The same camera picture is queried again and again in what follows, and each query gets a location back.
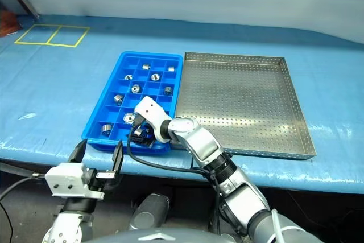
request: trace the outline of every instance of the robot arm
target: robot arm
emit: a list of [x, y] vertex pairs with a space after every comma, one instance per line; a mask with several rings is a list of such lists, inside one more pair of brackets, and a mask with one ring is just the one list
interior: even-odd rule
[[51, 168], [45, 180], [52, 196], [62, 197], [65, 203], [42, 243], [81, 243], [91, 240], [96, 204], [104, 199], [104, 189], [118, 184], [123, 162], [122, 142], [114, 150], [111, 171], [99, 172], [82, 163], [86, 140], [81, 141], [68, 159]]
[[194, 118], [172, 119], [149, 97], [136, 106], [135, 112], [153, 127], [158, 141], [179, 141], [201, 168], [214, 173], [223, 197], [220, 212], [237, 233], [248, 234], [256, 243], [321, 242], [285, 216], [272, 214], [260, 190]]

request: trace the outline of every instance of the metal bearing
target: metal bearing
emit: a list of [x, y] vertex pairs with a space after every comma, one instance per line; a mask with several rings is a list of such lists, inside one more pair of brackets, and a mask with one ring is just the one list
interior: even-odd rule
[[134, 122], [135, 114], [134, 113], [126, 113], [124, 115], [124, 122], [131, 125]]
[[125, 75], [124, 76], [124, 79], [125, 80], [132, 80], [133, 79], [133, 76], [131, 74], [128, 74], [128, 75]]
[[159, 81], [160, 80], [160, 75], [158, 73], [154, 73], [154, 74], [152, 74], [152, 76], [150, 76], [150, 80]]
[[165, 87], [163, 91], [163, 95], [171, 96], [173, 93], [173, 89], [171, 87]]
[[131, 92], [133, 93], [139, 93], [142, 91], [142, 88], [140, 87], [140, 85], [135, 84], [131, 87]]
[[114, 96], [114, 102], [118, 105], [121, 106], [121, 103], [123, 102], [124, 96], [117, 94]]
[[104, 136], [110, 136], [111, 133], [111, 129], [113, 128], [113, 126], [109, 123], [107, 123], [106, 125], [103, 125], [101, 128], [101, 134]]

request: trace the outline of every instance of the silver robot arm segment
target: silver robot arm segment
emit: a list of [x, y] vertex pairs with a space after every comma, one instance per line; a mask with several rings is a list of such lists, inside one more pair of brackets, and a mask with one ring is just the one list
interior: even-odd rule
[[201, 168], [214, 175], [223, 197], [220, 212], [237, 233], [248, 234], [256, 243], [273, 240], [321, 242], [285, 216], [277, 214], [273, 217], [260, 190], [234, 164], [212, 133], [199, 125], [196, 119], [172, 119], [149, 97], [136, 106], [135, 112], [154, 128], [158, 141], [179, 141]]

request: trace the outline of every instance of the red object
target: red object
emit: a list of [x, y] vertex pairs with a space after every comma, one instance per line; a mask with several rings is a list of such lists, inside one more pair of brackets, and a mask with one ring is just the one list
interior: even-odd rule
[[0, 37], [12, 34], [21, 29], [15, 14], [11, 11], [0, 10]]

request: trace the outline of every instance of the black cable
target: black cable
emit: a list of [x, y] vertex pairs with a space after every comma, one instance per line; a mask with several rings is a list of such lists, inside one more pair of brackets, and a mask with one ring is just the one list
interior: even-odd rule
[[226, 217], [225, 214], [223, 214], [222, 212], [220, 212], [220, 216], [221, 218], [226, 222], [226, 223], [230, 223], [230, 221], [228, 220], [228, 218]]
[[11, 220], [10, 220], [10, 217], [9, 215], [7, 214], [7, 211], [5, 210], [4, 206], [0, 203], [0, 207], [2, 208], [2, 210], [4, 211], [4, 214], [7, 218], [7, 222], [9, 223], [9, 227], [10, 227], [10, 238], [9, 238], [9, 243], [11, 243], [11, 240], [13, 239], [13, 233], [14, 233], [14, 230], [13, 230], [13, 225], [11, 223]]
[[296, 199], [291, 195], [291, 193], [290, 192], [288, 192], [288, 191], [286, 191], [287, 193], [288, 193], [288, 195], [291, 197], [291, 199], [293, 200], [293, 202], [297, 205], [297, 207], [298, 207], [298, 209], [301, 211], [301, 213], [305, 216], [305, 218], [309, 221], [309, 222], [311, 222], [312, 224], [315, 224], [316, 226], [319, 226], [319, 227], [321, 227], [321, 228], [324, 228], [324, 229], [327, 229], [328, 227], [327, 226], [325, 226], [325, 225], [322, 225], [322, 224], [320, 224], [320, 223], [317, 223], [317, 222], [315, 222], [314, 220], [312, 220], [312, 219], [310, 219], [309, 217], [308, 217], [308, 215], [305, 213], [305, 211], [302, 209], [302, 207], [300, 206], [300, 204], [296, 201]]
[[220, 235], [220, 187], [218, 185], [217, 179], [214, 177], [214, 182], [216, 185], [216, 198], [215, 198], [215, 216], [216, 216], [216, 228], [217, 228], [217, 234]]
[[186, 169], [186, 168], [177, 168], [177, 167], [171, 167], [171, 166], [164, 166], [164, 165], [160, 165], [160, 164], [156, 164], [156, 163], [152, 163], [152, 162], [148, 162], [146, 160], [137, 158], [132, 152], [131, 152], [131, 148], [130, 148], [130, 142], [131, 142], [131, 135], [133, 134], [133, 132], [145, 121], [145, 119], [140, 116], [140, 115], [136, 115], [136, 117], [134, 118], [134, 122], [133, 125], [130, 129], [129, 135], [127, 136], [127, 145], [126, 145], [126, 151], [129, 154], [129, 156], [142, 164], [154, 167], [154, 168], [159, 168], [159, 169], [164, 169], [164, 170], [168, 170], [168, 171], [176, 171], [176, 172], [187, 172], [187, 173], [194, 173], [194, 174], [199, 174], [199, 175], [206, 175], [206, 173], [208, 174], [208, 172], [204, 169]]
[[[126, 151], [129, 154], [129, 156], [141, 163], [141, 164], [145, 164], [147, 166], [151, 166], [154, 168], [159, 168], [159, 169], [164, 169], [164, 170], [168, 170], [168, 171], [176, 171], [176, 172], [187, 172], [187, 173], [194, 173], [194, 174], [199, 174], [202, 175], [205, 178], [209, 178], [210, 177], [210, 172], [199, 168], [199, 167], [193, 167], [190, 169], [186, 169], [186, 168], [177, 168], [177, 167], [171, 167], [171, 166], [165, 166], [165, 165], [160, 165], [160, 164], [156, 164], [156, 163], [152, 163], [152, 162], [148, 162], [146, 160], [140, 159], [138, 157], [136, 157], [132, 152], [131, 152], [131, 148], [130, 148], [130, 142], [131, 142], [131, 135], [133, 134], [133, 132], [142, 124], [144, 123], [145, 119], [137, 114], [134, 118], [134, 122], [133, 125], [131, 126], [129, 135], [127, 137], [127, 144], [126, 144]], [[216, 186], [216, 200], [215, 200], [215, 215], [216, 215], [216, 225], [217, 225], [217, 234], [220, 235], [220, 214], [219, 214], [219, 204], [220, 204], [220, 187], [219, 187], [219, 183], [217, 181], [217, 179], [213, 176], [211, 177], [211, 179], [213, 180], [213, 182], [215, 183]]]
[[344, 216], [341, 217], [338, 225], [342, 224], [343, 221], [351, 214], [351, 213], [354, 213], [354, 212], [362, 212], [364, 211], [364, 208], [357, 208], [357, 209], [350, 209]]
[[0, 195], [0, 202], [3, 200], [3, 198], [11, 191], [13, 190], [16, 186], [24, 183], [24, 182], [27, 182], [28, 180], [31, 180], [33, 179], [33, 177], [27, 177], [27, 178], [24, 178], [24, 179], [21, 179], [17, 182], [15, 182], [14, 184], [12, 184], [11, 186], [7, 187]]

